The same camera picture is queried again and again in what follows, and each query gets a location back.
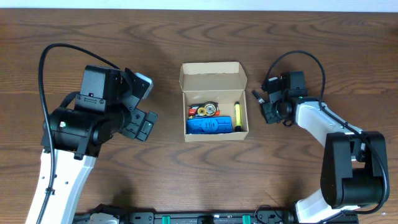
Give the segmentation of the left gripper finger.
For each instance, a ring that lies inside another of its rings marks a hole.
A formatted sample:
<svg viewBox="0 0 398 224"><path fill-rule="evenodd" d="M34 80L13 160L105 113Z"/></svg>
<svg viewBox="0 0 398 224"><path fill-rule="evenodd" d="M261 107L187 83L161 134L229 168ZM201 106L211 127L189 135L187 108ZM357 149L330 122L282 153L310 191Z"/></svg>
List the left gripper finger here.
<svg viewBox="0 0 398 224"><path fill-rule="evenodd" d="M138 72L134 73L129 68L125 68L125 72L127 75L125 80L130 82L132 95L139 99L147 98L150 93L150 78Z"/></svg>
<svg viewBox="0 0 398 224"><path fill-rule="evenodd" d="M136 139L146 141L155 125L155 122L157 121L158 115L152 111L149 111L148 113L140 111L140 113L136 115L136 118L139 125Z"/></svg>

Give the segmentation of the black whiteboard marker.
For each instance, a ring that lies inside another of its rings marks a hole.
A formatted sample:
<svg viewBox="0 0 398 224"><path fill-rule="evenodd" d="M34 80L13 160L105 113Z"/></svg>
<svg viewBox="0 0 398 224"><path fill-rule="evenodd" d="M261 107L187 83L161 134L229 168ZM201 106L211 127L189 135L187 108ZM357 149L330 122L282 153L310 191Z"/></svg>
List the black whiteboard marker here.
<svg viewBox="0 0 398 224"><path fill-rule="evenodd" d="M252 94L254 95L254 97L256 98L256 100L257 100L260 104L264 104L264 103L265 103L264 99L261 97L261 95L259 94L258 91L253 90L253 91L252 91Z"/></svg>

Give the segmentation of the yellow highlighter pen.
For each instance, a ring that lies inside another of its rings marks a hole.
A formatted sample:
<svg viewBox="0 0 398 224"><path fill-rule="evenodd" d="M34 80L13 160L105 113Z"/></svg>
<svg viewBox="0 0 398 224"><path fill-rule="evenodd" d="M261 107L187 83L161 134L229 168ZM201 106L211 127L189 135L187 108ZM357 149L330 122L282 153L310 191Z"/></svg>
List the yellow highlighter pen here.
<svg viewBox="0 0 398 224"><path fill-rule="evenodd" d="M241 132L242 131L242 121L241 121L241 107L239 102L235 102L234 104L234 112L235 112L235 132Z"/></svg>

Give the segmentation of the cardboard box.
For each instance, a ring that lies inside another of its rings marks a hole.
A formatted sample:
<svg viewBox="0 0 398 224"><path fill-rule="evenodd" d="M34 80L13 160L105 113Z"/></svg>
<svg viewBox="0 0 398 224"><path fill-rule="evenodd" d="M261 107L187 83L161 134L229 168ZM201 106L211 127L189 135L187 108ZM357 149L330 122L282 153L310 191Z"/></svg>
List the cardboard box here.
<svg viewBox="0 0 398 224"><path fill-rule="evenodd" d="M183 99L183 131L186 142L243 140L249 133L246 109L247 77L239 62L184 63L180 68ZM235 104L239 103L241 130L227 134L189 134L188 108L209 101L218 104L220 115L229 116L236 126Z"/></svg>

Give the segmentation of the blue magnetic whiteboard duster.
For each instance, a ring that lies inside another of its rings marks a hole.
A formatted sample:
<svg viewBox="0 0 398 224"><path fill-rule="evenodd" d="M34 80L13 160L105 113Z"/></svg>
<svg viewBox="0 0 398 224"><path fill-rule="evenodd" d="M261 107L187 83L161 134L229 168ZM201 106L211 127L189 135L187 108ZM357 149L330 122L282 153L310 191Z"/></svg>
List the blue magnetic whiteboard duster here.
<svg viewBox="0 0 398 224"><path fill-rule="evenodd" d="M195 118L187 121L188 134L227 134L233 132L229 116Z"/></svg>

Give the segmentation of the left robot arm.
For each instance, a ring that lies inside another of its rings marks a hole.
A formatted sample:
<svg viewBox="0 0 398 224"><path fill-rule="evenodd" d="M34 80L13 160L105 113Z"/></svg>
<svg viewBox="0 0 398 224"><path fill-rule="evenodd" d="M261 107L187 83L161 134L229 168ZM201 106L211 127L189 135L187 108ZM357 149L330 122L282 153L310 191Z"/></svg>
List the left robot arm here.
<svg viewBox="0 0 398 224"><path fill-rule="evenodd" d="M137 109L153 87L130 69L88 65L81 89L43 124L40 175L27 223L71 223L102 145L116 133L145 141L157 114Z"/></svg>

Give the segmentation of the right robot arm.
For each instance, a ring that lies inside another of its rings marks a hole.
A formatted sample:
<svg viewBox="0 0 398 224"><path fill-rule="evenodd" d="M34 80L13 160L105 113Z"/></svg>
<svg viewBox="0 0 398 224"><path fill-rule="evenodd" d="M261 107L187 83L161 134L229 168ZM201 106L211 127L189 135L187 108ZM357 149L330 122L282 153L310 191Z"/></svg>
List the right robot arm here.
<svg viewBox="0 0 398 224"><path fill-rule="evenodd" d="M363 131L308 95L303 72L266 78L258 98L266 123L297 125L324 148L320 189L295 203L290 223L338 223L378 211L389 196L386 142L377 131Z"/></svg>

